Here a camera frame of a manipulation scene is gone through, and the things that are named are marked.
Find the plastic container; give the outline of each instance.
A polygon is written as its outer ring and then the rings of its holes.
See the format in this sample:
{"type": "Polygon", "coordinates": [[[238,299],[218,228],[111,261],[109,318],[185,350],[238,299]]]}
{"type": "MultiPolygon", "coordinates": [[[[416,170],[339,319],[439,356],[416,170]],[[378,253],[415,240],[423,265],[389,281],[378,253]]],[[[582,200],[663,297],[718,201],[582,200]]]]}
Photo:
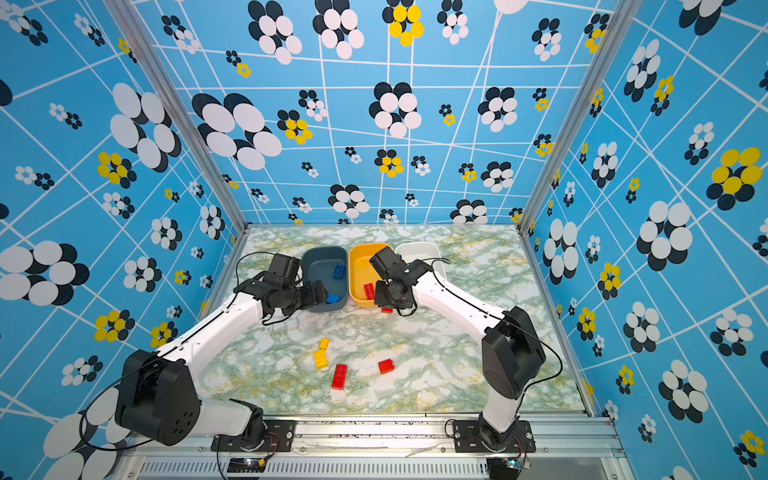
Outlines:
{"type": "Polygon", "coordinates": [[[370,260],[384,247],[389,247],[389,245],[386,243],[364,243],[349,251],[349,295],[362,308],[376,307],[374,300],[368,300],[365,285],[373,283],[375,286],[376,281],[382,279],[371,266],[370,260]]]}
{"type": "Polygon", "coordinates": [[[301,268],[305,282],[322,280],[328,293],[341,297],[336,303],[311,306],[308,309],[310,312],[332,312],[333,310],[340,310],[346,305],[346,298],[349,295],[349,275],[347,274],[349,262],[347,261],[346,250],[342,247],[310,248],[301,257],[301,268]],[[344,274],[341,279],[333,278],[333,270],[336,265],[344,266],[344,274]]]}
{"type": "MultiPolygon", "coordinates": [[[[398,245],[395,248],[395,253],[400,255],[406,263],[411,263],[413,260],[424,260],[427,258],[441,258],[440,248],[432,242],[410,242],[398,245]]],[[[445,275],[445,264],[443,262],[431,263],[437,272],[444,279],[448,279],[445,275]]]]}

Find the blue wall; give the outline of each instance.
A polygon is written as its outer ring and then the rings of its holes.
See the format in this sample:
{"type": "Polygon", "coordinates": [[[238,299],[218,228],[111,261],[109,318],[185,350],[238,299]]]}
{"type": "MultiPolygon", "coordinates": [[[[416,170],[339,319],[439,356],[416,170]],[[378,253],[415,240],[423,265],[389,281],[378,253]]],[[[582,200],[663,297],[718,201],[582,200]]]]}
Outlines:
{"type": "Polygon", "coordinates": [[[135,8],[249,221],[511,223],[616,0],[555,3],[135,8]],[[235,122],[218,104],[234,111],[239,96],[254,108],[235,122]]]}
{"type": "Polygon", "coordinates": [[[0,478],[77,478],[71,415],[194,324],[237,232],[101,2],[0,8],[0,478]]]}
{"type": "Polygon", "coordinates": [[[767,22],[645,0],[529,232],[638,478],[768,477],[767,22]]]}

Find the lego brick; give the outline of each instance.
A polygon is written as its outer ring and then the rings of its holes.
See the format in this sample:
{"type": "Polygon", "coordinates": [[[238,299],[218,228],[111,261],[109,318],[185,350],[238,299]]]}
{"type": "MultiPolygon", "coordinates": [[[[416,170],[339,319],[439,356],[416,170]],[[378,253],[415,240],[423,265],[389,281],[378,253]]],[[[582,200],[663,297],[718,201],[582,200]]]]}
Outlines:
{"type": "Polygon", "coordinates": [[[344,266],[337,263],[336,268],[333,269],[333,278],[337,280],[341,280],[343,275],[344,275],[344,266]]]}
{"type": "Polygon", "coordinates": [[[332,389],[344,390],[344,382],[346,382],[346,365],[337,365],[336,371],[333,373],[332,389]]]}
{"type": "Polygon", "coordinates": [[[363,288],[366,289],[366,298],[368,300],[374,300],[376,298],[376,287],[373,286],[373,283],[366,283],[363,288]]]}
{"type": "Polygon", "coordinates": [[[379,371],[384,375],[385,373],[389,373],[395,369],[395,363],[389,359],[384,360],[383,362],[379,362],[379,371]]]}
{"type": "Polygon", "coordinates": [[[328,366],[325,350],[318,350],[315,352],[315,365],[317,366],[317,369],[324,369],[328,366]]]}

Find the yellow dot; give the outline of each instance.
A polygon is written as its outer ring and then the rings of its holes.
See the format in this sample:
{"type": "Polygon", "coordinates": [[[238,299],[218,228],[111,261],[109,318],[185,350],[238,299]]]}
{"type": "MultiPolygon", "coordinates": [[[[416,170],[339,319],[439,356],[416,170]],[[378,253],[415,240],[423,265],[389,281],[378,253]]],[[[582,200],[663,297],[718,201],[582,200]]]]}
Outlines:
{"type": "Polygon", "coordinates": [[[417,5],[412,5],[408,9],[408,20],[410,20],[411,23],[418,22],[421,17],[422,10],[417,5]]]}
{"type": "Polygon", "coordinates": [[[396,22],[403,22],[408,16],[408,9],[402,5],[397,5],[393,14],[396,22]]]}
{"type": "Polygon", "coordinates": [[[96,168],[96,171],[98,172],[99,175],[101,175],[104,178],[109,177],[109,167],[106,165],[99,165],[96,168]]]}
{"type": "Polygon", "coordinates": [[[739,161],[739,151],[735,148],[732,150],[728,150],[726,153],[723,154],[723,157],[720,159],[720,163],[722,163],[723,166],[725,167],[732,167],[733,165],[736,164],[737,161],[739,161]]]}
{"type": "Polygon", "coordinates": [[[749,167],[750,165],[754,165],[757,163],[757,161],[760,159],[760,149],[755,147],[747,148],[744,152],[741,154],[741,164],[744,167],[749,167]]]}
{"type": "Polygon", "coordinates": [[[410,31],[404,31],[402,35],[400,35],[400,44],[403,47],[410,47],[413,43],[413,33],[410,31]]]}
{"type": "Polygon", "coordinates": [[[392,37],[394,37],[394,38],[398,38],[400,36],[400,34],[402,34],[402,25],[400,25],[397,22],[390,23],[389,24],[389,34],[392,37]]]}
{"type": "Polygon", "coordinates": [[[730,177],[730,170],[728,167],[718,167],[712,172],[712,181],[716,184],[722,184],[730,177]]]}
{"type": "Polygon", "coordinates": [[[727,194],[733,195],[739,191],[742,185],[743,183],[739,177],[731,177],[723,182],[723,190],[725,190],[727,194]]]}
{"type": "Polygon", "coordinates": [[[422,35],[424,35],[424,24],[421,22],[414,22],[413,25],[411,25],[411,34],[413,34],[414,38],[421,38],[422,35]]]}

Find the marble table surface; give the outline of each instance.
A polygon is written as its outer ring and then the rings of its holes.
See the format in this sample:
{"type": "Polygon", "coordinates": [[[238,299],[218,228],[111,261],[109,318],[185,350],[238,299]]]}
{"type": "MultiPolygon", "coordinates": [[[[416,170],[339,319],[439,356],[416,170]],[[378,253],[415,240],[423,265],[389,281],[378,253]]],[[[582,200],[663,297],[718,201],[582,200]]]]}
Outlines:
{"type": "MultiPolygon", "coordinates": [[[[339,226],[257,227],[245,253],[270,251],[300,257],[313,247],[361,243],[431,241],[444,257],[449,280],[505,309],[528,311],[540,338],[561,354],[531,267],[513,226],[339,226]]],[[[240,278],[269,266],[267,255],[240,262],[240,278]]],[[[235,279],[230,281],[234,287],[235,279]]],[[[215,399],[241,399],[267,415],[320,413],[479,412],[488,384],[480,345],[458,326],[426,308],[407,318],[361,309],[348,298],[343,309],[296,312],[284,323],[255,326],[238,336],[200,375],[198,392],[215,399]],[[329,367],[318,370],[313,353],[330,339],[329,367]],[[392,359],[394,372],[381,375],[378,362],[392,359]],[[335,365],[349,366],[343,391],[331,389],[335,365]]],[[[548,352],[538,378],[558,369],[548,352]]],[[[571,370],[531,387],[522,410],[583,410],[571,370]]]]}

